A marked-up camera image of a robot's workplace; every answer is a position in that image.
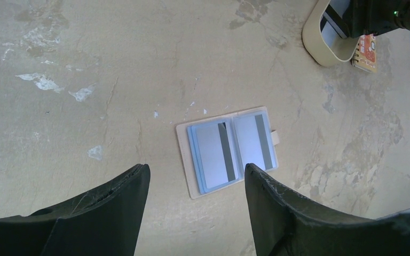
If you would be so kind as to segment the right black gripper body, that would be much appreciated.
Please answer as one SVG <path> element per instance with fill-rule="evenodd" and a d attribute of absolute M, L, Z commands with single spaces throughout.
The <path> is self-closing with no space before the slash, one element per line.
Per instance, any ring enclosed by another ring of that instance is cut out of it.
<path fill-rule="evenodd" d="M 398 29 L 394 19 L 402 3 L 397 0 L 350 0 L 343 14 L 346 37 L 378 36 Z"/>

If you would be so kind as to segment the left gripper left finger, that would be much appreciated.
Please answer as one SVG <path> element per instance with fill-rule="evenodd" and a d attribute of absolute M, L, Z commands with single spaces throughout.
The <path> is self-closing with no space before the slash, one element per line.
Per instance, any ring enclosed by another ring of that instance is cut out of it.
<path fill-rule="evenodd" d="M 133 255 L 150 178 L 137 164 L 61 203 L 0 218 L 0 255 Z"/>

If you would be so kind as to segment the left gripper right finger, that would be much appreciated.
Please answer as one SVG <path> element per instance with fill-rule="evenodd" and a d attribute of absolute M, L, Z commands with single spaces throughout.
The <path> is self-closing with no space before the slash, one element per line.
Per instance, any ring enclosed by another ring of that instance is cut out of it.
<path fill-rule="evenodd" d="M 245 192 L 258 255 L 410 255 L 410 211 L 367 219 L 319 204 L 255 164 Z"/>

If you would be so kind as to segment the credit card with black stripe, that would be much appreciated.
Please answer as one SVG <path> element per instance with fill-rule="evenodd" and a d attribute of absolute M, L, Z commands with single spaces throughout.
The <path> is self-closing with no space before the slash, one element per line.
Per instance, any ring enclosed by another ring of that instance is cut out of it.
<path fill-rule="evenodd" d="M 278 161 L 267 112 L 240 115 L 233 121 L 242 167 L 253 163 L 264 171 L 276 169 Z"/>

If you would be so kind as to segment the beige card holder wallet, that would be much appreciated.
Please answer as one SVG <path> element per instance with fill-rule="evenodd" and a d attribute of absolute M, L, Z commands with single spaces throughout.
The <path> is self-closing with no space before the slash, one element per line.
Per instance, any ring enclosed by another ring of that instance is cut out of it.
<path fill-rule="evenodd" d="M 279 166 L 279 135 L 265 106 L 181 123 L 176 133 L 191 199 L 243 181 L 246 164 Z"/>

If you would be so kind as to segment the credit card stack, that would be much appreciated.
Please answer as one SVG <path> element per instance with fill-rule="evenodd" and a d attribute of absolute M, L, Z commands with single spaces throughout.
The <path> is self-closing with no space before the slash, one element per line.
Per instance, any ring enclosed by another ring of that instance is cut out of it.
<path fill-rule="evenodd" d="M 327 46 L 333 46 L 338 39 L 348 38 L 349 32 L 343 21 L 343 14 L 349 5 L 350 1 L 332 0 L 326 7 L 320 20 L 320 31 Z"/>

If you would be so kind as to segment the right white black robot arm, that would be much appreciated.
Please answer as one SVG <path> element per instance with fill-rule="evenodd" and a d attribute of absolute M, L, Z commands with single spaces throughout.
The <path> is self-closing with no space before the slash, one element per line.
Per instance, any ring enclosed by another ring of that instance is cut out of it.
<path fill-rule="evenodd" d="M 396 29 L 410 31 L 410 0 L 351 1 L 343 14 L 349 36 L 379 36 Z"/>

